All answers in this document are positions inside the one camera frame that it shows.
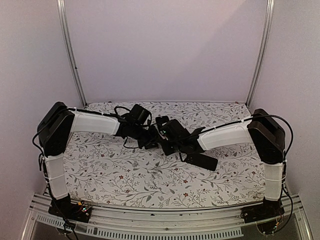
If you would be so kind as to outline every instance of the patterned mat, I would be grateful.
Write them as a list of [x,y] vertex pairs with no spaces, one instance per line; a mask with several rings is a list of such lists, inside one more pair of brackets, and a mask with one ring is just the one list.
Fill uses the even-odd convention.
[[[244,104],[140,102],[153,119],[167,115],[190,132],[250,115]],[[86,109],[113,112],[132,102],[92,103]],[[205,154],[218,159],[216,171],[165,156],[158,149],[127,149],[120,137],[76,132],[64,153],[65,179],[73,199],[146,208],[230,206],[263,199],[264,168],[253,144],[218,147]],[[137,143],[129,140],[127,145]]]

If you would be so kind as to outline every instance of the black cable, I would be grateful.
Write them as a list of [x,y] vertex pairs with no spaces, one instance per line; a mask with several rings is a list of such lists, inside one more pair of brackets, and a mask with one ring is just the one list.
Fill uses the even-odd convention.
[[95,114],[95,115],[104,116],[104,117],[116,118],[118,119],[119,122],[127,122],[123,117],[115,113],[103,113],[99,111],[91,111],[91,110],[78,109],[78,108],[68,108],[68,110],[85,113],[85,114]]
[[64,236],[69,239],[69,240],[72,240],[68,235],[71,233],[67,233],[67,228],[66,228],[66,223],[64,223],[63,225],[63,228],[64,228]]
[[289,195],[289,193],[285,190],[285,185],[284,185],[284,184],[282,185],[281,192],[282,192],[282,191],[283,191],[283,192],[285,193],[285,195],[290,199],[290,202],[291,202],[290,215],[289,215],[288,219],[286,220],[286,222],[282,225],[281,228],[276,228],[275,230],[274,230],[274,228],[273,228],[273,229],[271,229],[268,233],[263,233],[263,235],[269,236],[269,235],[274,235],[274,234],[278,233],[279,231],[281,231],[282,229],[285,228],[285,226],[289,223],[289,221],[290,221],[290,219],[291,219],[291,216],[292,216],[293,211],[294,211],[294,202],[293,202],[291,196]]
[[147,125],[148,125],[148,127],[151,127],[151,123],[152,123],[152,113],[151,112],[149,112],[150,113],[150,120],[147,120]]
[[284,191],[285,195],[287,195],[287,197],[290,199],[290,202],[291,202],[291,211],[290,211],[290,215],[289,215],[287,221],[282,225],[281,228],[277,229],[274,233],[277,233],[277,232],[279,232],[279,231],[281,231],[282,229],[285,228],[285,226],[289,223],[289,221],[290,221],[290,219],[291,219],[291,216],[292,216],[292,214],[293,214],[293,211],[294,211],[294,201],[292,200],[292,197],[290,196],[289,192],[287,192],[287,191],[285,190],[285,185],[284,185],[284,184],[282,185],[282,190]]
[[38,156],[38,164],[39,164],[39,170],[40,170],[40,171],[42,170],[41,167],[42,167],[42,164],[43,164],[43,162],[44,162],[43,157],[44,157],[44,155],[43,155],[43,153],[41,152],[41,153],[39,154],[39,156]]
[[126,108],[124,106],[116,106],[113,110],[114,110],[115,114],[117,114],[117,115],[119,115],[117,109],[124,109],[124,110],[127,110],[128,112],[130,112],[129,108]]
[[53,202],[54,206],[56,207],[56,209],[59,211],[59,213],[60,213],[61,216],[62,216],[62,219],[63,219],[63,221],[64,221],[64,230],[67,231],[67,230],[66,230],[66,224],[68,224],[68,226],[69,226],[69,227],[71,228],[71,230],[72,230],[73,235],[75,236],[75,239],[76,239],[76,240],[79,240],[78,235],[76,234],[74,228],[72,227],[72,224],[70,223],[70,221],[68,220],[68,218],[66,218],[66,216],[62,213],[62,211],[60,210],[60,208],[59,208],[58,205],[56,204],[55,198],[54,198],[54,196],[53,196],[52,193],[51,193],[50,186],[49,186],[49,191],[48,191],[48,192],[49,192],[49,195],[50,195],[50,197],[51,197],[51,199],[52,199],[52,202]]
[[139,148],[138,146],[135,146],[135,147],[126,146],[127,141],[128,141],[128,137],[126,137],[126,139],[124,140],[124,143],[123,143],[124,148],[126,148],[126,149],[138,149]]

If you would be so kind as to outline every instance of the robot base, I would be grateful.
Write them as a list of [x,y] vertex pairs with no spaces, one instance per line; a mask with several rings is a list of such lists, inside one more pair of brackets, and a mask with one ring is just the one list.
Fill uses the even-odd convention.
[[280,199],[278,201],[269,201],[264,198],[262,204],[242,208],[240,217],[247,224],[275,218],[284,213],[285,210]]
[[69,220],[88,223],[91,211],[91,208],[87,209],[86,212],[81,211],[77,203],[71,203],[70,195],[68,195],[60,200],[52,200],[48,213],[61,218],[65,217]]

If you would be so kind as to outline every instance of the black joint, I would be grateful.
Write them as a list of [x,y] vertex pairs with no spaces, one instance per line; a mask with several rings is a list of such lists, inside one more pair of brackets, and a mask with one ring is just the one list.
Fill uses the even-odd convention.
[[246,206],[241,209],[241,218],[245,223],[252,223],[283,215],[285,210],[281,200],[269,201],[265,198],[262,204]]
[[39,143],[45,156],[57,156],[66,149],[75,115],[65,109],[63,102],[56,102],[38,125]]
[[254,111],[248,131],[262,162],[267,164],[282,163],[284,160],[285,131],[271,117],[264,116],[263,109]]

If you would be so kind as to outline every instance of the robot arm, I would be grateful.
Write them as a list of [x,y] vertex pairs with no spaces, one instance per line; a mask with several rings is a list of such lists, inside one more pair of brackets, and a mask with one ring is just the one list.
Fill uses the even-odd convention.
[[[266,114],[259,109],[253,116]],[[224,127],[211,130],[205,130],[202,127],[189,133],[176,119],[169,120],[168,117],[156,118],[158,130],[150,124],[151,121],[148,121],[148,125],[144,125],[149,116],[151,113],[137,104],[122,116],[67,108],[62,102],[57,102],[47,113],[38,126],[39,143],[44,153],[43,171],[49,183],[54,205],[62,209],[68,219],[88,222],[90,217],[87,215],[80,219],[81,214],[75,217],[70,210],[73,204],[65,182],[63,153],[74,132],[98,132],[122,138],[131,137],[138,141],[140,148],[146,149],[160,144],[166,155],[179,152],[189,156],[192,154],[200,156],[202,154],[199,153],[221,146],[254,143],[265,169],[263,209],[270,212],[270,208],[266,206],[271,206],[273,215],[282,214],[283,209],[279,211],[279,208],[284,169],[285,132],[272,118],[248,117]],[[186,160],[187,163],[202,167],[197,161],[197,158],[192,162]],[[61,210],[54,208],[53,206],[49,212],[59,216]],[[257,221],[258,218],[251,216],[252,212],[256,215],[257,209],[247,211],[247,215],[250,215],[253,221]]]

